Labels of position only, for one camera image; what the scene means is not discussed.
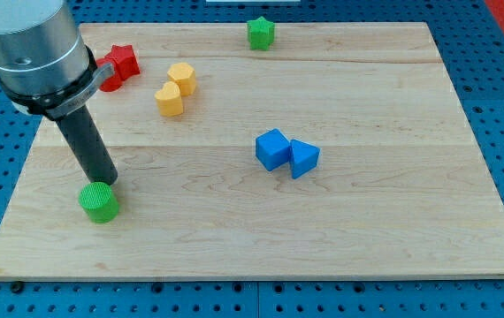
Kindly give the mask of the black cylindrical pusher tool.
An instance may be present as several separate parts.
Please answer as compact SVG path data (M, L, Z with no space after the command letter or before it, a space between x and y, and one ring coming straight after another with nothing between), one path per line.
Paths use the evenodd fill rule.
M83 106L63 117L57 126L88 180L114 184L118 171L88 108Z

